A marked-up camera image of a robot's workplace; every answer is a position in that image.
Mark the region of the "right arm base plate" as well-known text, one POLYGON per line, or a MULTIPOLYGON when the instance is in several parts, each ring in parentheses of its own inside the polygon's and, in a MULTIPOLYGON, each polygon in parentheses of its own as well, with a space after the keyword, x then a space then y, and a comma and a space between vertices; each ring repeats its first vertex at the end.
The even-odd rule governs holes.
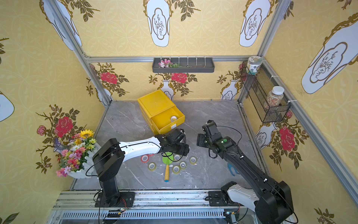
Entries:
POLYGON ((208 196, 204 198, 205 201, 209 202, 212 207, 218 206, 239 206, 238 203, 233 202, 228 194, 223 191, 210 191, 208 196))

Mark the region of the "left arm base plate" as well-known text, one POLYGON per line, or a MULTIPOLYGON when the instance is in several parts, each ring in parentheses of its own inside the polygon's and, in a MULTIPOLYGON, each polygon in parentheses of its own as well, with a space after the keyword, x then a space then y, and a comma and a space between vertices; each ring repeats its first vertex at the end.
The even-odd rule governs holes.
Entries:
POLYGON ((135 199, 135 192, 123 191, 118 192, 115 196, 106 197, 103 192, 99 192, 95 199, 95 208, 114 208, 114 207, 126 207, 133 206, 135 199))

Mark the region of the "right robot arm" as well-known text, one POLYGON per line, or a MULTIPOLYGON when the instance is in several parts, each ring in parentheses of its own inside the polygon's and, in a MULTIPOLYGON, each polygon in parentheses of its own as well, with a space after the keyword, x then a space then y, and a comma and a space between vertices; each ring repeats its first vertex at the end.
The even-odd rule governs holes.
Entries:
POLYGON ((263 224, 280 224, 294 214, 291 189, 284 181, 277 182, 258 168, 230 137, 223 137, 213 120, 202 126, 197 145, 212 150, 231 164, 249 183, 258 197, 254 211, 263 224))

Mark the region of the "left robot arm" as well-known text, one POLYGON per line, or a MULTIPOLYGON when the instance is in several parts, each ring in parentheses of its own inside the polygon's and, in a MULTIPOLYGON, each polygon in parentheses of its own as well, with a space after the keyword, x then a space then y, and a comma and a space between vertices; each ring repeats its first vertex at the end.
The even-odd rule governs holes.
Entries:
POLYGON ((179 137, 160 134, 130 142, 119 142, 116 138, 109 139, 92 157, 94 169, 103 190, 100 196, 101 202, 113 207, 123 200, 129 201, 129 198, 121 196, 116 180, 123 163, 149 154, 187 156, 190 147, 184 139, 184 134, 180 134, 179 137))

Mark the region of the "yellow top drawer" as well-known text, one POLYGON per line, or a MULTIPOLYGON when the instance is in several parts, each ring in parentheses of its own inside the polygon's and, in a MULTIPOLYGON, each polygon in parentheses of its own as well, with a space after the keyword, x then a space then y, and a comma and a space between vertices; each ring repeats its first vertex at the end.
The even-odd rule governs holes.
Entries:
POLYGON ((151 117, 153 125, 153 132, 157 134, 165 134, 185 122, 185 115, 176 107, 173 106, 153 117, 151 117), (170 118, 176 116, 177 120, 171 122, 170 118))

